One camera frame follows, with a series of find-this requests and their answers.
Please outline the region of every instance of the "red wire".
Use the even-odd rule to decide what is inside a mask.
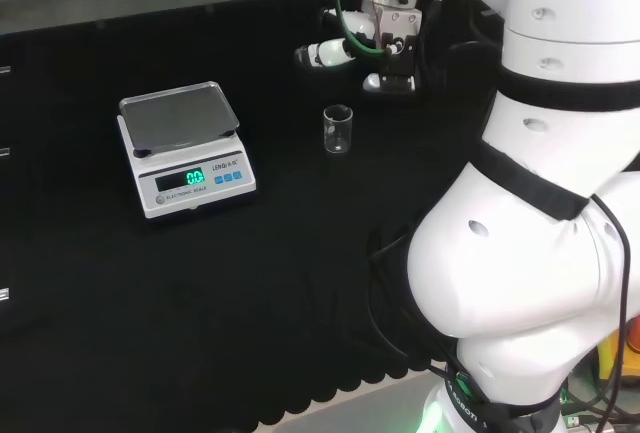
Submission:
[[[376,33],[378,34],[378,43],[380,44],[380,48],[382,48],[382,38],[380,37],[380,18],[378,18],[378,10],[376,10],[376,4],[371,0],[371,5],[373,6],[373,13],[376,15],[376,23],[378,28],[376,28]]]

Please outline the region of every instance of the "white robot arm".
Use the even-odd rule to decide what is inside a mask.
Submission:
[[[458,359],[485,397],[522,413],[507,421],[514,431],[566,431],[558,392],[618,326],[625,272],[626,319],[640,314],[640,267],[624,266],[640,254],[640,174],[620,173],[640,151],[638,4],[507,0],[477,158],[411,242],[418,308],[460,338]],[[589,201],[596,193],[603,205]],[[442,382],[421,433],[486,431],[462,403]]]

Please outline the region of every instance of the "yellow object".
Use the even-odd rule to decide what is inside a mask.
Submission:
[[[618,330],[598,345],[598,377],[607,381],[618,352]],[[633,352],[625,343],[624,361],[622,363],[623,378],[640,378],[640,354]]]

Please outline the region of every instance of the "scale display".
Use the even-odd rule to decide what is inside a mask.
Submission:
[[[156,178],[156,186],[158,191],[173,190],[182,186],[197,185],[204,182],[204,174],[201,168],[193,170],[181,171],[167,176]]]

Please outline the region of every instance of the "green cable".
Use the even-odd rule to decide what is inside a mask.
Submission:
[[[340,18],[340,24],[342,26],[342,31],[347,41],[354,46],[357,50],[364,54],[364,56],[369,57],[381,57],[386,54],[385,50],[380,50],[378,48],[369,48],[368,46],[363,45],[360,41],[355,37],[353,33],[347,28],[347,24],[344,21],[344,15],[342,14],[342,6],[340,5],[340,0],[336,0],[336,14],[338,18]]]

